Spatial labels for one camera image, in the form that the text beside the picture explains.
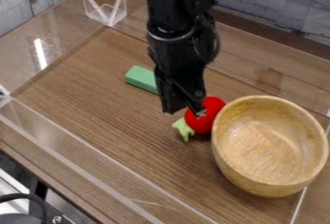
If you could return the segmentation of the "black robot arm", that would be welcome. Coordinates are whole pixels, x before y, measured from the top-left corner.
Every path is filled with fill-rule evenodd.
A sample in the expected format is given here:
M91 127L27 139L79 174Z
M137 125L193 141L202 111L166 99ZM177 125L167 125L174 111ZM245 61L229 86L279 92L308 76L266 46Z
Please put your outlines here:
M163 111L206 114L203 71L221 50L211 8L217 0L147 0L149 55Z

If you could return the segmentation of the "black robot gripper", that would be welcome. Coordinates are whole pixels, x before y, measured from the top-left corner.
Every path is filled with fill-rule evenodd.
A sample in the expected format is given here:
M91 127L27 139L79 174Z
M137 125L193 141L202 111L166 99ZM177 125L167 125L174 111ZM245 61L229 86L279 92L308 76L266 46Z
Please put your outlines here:
M175 33L149 25L147 39L163 112L174 114L189 107L195 116L202 116L206 113L203 71L221 47L214 25L195 24Z

